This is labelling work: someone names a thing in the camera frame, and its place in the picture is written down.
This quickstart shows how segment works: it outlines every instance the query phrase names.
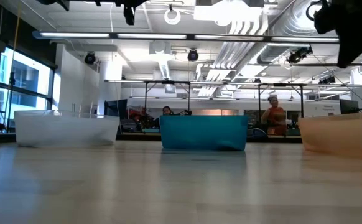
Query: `black pole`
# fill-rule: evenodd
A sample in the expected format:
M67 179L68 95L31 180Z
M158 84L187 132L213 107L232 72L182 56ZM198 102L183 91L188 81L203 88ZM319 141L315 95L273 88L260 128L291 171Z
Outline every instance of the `black pole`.
M190 111L190 100L191 100L191 83L188 84L188 112Z
M148 94L148 82L145 82L145 114L147 114L147 110L146 110L146 100L147 100L147 94Z
M300 97L301 97L301 117L304 117L304 105L303 105L303 86L300 86Z
M8 108L8 119L7 119L7 133L9 133L9 120L11 118L11 105L12 105L12 93L14 92L14 85L15 85L15 78L14 78L14 72L11 72L9 74L9 108Z
M258 85L258 123L261 124L261 85Z

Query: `monitor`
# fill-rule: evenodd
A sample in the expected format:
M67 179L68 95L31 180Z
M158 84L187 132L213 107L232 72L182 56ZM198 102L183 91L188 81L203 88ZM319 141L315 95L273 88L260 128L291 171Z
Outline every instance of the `monitor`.
M353 100L340 100L341 114L359 113L359 106L357 101Z
M120 120L127 119L127 99L106 101L104 115L118 116Z

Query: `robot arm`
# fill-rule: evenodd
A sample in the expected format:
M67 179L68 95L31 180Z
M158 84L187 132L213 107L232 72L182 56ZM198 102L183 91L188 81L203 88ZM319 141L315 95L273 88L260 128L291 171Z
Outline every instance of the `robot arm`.
M71 1L85 2L85 0L37 0L37 1L44 5L58 3L66 11L69 11L70 9ZM136 13L136 8L140 6L142 3L146 2L146 0L91 0L91 1L95 2L97 6L101 6L102 2L113 3L117 7L123 5L124 6L123 15L124 18L126 19L126 23L130 26L134 25L134 20L135 20L134 16Z
M321 4L322 8L313 17L309 8ZM340 40L338 66L346 68L362 54L362 1L327 0L313 1L307 9L307 17L314 21L319 34L335 30Z

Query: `plastic bin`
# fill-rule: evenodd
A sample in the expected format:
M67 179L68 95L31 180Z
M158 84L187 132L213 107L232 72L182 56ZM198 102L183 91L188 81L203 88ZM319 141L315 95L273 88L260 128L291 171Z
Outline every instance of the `plastic bin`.
M247 116L161 116L165 149L214 149L243 151Z
M362 159L362 113L302 118L305 150Z
M111 145L119 118L69 111L15 111L17 143L26 147Z

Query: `glass wall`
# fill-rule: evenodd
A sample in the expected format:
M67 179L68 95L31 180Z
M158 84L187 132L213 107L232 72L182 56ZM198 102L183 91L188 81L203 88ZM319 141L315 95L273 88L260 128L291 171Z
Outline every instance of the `glass wall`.
M9 48L1 54L0 82L8 84L13 66L16 87L47 95L51 69Z
M11 72L15 84L10 99ZM0 58L0 123L13 128L15 111L51 109L52 83L52 69L6 48Z

